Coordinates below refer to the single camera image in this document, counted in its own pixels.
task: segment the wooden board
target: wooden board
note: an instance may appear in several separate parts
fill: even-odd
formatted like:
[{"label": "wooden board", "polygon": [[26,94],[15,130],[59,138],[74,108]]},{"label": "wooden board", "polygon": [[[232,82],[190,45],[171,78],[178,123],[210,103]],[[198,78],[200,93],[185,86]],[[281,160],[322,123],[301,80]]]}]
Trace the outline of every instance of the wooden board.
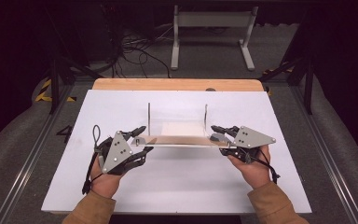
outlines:
[{"label": "wooden board", "polygon": [[99,78],[93,90],[116,91],[263,91],[255,79],[190,79],[190,78]]},{"label": "wooden board", "polygon": [[139,145],[146,146],[189,146],[189,147],[226,147],[227,143],[211,141],[208,137],[201,136],[164,136],[164,135],[140,135],[135,139],[139,139]]}]

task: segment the gray metal bracket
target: gray metal bracket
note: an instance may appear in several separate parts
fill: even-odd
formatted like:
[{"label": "gray metal bracket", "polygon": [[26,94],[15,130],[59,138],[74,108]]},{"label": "gray metal bracket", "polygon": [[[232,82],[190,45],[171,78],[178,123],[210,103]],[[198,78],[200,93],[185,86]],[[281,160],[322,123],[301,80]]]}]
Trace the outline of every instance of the gray metal bracket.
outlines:
[{"label": "gray metal bracket", "polygon": [[237,136],[234,139],[233,144],[237,147],[252,148],[273,144],[275,142],[276,139],[273,137],[257,132],[248,127],[241,126],[240,130],[237,133]]},{"label": "gray metal bracket", "polygon": [[112,146],[109,148],[109,153],[107,154],[105,161],[103,161],[103,156],[100,154],[99,161],[101,170],[104,174],[108,173],[132,154],[132,149],[124,139],[123,134],[121,132],[116,132],[112,141]]}]

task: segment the brown sleeve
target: brown sleeve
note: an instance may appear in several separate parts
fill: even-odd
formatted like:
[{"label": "brown sleeve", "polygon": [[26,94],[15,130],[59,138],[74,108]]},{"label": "brown sleeve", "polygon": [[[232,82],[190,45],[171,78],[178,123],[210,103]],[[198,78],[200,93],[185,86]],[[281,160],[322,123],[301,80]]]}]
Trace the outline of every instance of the brown sleeve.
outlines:
[{"label": "brown sleeve", "polygon": [[308,223],[296,214],[287,195],[273,182],[248,193],[260,223]]},{"label": "brown sleeve", "polygon": [[64,220],[63,224],[106,224],[115,209],[116,201],[90,191]]}]

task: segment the gray carpet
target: gray carpet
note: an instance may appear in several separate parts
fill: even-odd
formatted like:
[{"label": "gray carpet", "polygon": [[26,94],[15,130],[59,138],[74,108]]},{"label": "gray carpet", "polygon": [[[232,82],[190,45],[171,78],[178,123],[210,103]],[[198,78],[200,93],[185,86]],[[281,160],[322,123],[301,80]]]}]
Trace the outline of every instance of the gray carpet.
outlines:
[{"label": "gray carpet", "polygon": [[[241,30],[228,29],[221,35],[203,29],[181,32],[179,70],[172,77],[194,78],[257,78],[262,71],[276,67],[292,38],[295,26],[255,27],[249,49],[253,56],[254,72],[245,68],[237,40]],[[150,47],[147,52],[158,57],[168,66],[171,64],[172,42],[164,40]],[[128,59],[137,61],[139,53],[128,54]],[[139,65],[120,60],[123,74],[127,77],[142,77]],[[148,58],[145,72],[151,77],[166,77],[165,67]],[[104,73],[111,77],[112,71]],[[320,127],[331,154],[347,180],[352,196],[358,203],[358,148],[331,105],[325,100],[315,80],[312,98],[313,118]],[[271,103],[280,122],[283,135],[295,161],[298,173],[303,177],[303,186],[310,201],[312,214],[305,217],[310,223],[351,223],[341,200],[326,172],[317,144],[312,136],[301,107],[296,103],[291,89],[282,82],[267,83],[271,88]],[[78,111],[91,81],[78,81],[70,92],[76,102],[65,102],[52,126],[36,167],[26,183],[13,213],[7,223],[60,223],[64,215],[52,215],[40,211],[48,191],[48,183],[54,176],[65,149],[64,136],[56,133],[67,125],[74,125]],[[0,133],[0,206],[15,181],[37,136],[48,117],[50,103],[37,102],[14,119]],[[255,215],[241,216],[242,223],[256,223]]]}]

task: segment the hand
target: hand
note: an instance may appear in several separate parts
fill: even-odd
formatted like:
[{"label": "hand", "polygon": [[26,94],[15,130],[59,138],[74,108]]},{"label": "hand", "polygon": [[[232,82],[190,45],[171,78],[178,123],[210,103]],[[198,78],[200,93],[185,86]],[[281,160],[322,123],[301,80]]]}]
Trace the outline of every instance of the hand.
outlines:
[{"label": "hand", "polygon": [[[262,146],[260,149],[266,155],[268,161],[270,161],[269,146]],[[253,189],[260,188],[271,181],[269,178],[269,168],[267,166],[257,161],[246,164],[233,156],[228,156],[228,159],[241,171],[243,178]],[[259,153],[258,159],[266,161],[261,153]]]},{"label": "hand", "polygon": [[92,164],[92,169],[90,174],[91,180],[100,174],[102,174],[100,177],[92,181],[91,189],[95,193],[105,198],[112,198],[118,189],[118,186],[120,184],[120,179],[121,177],[123,177],[123,175],[103,174],[97,157],[94,161],[94,164]]}]

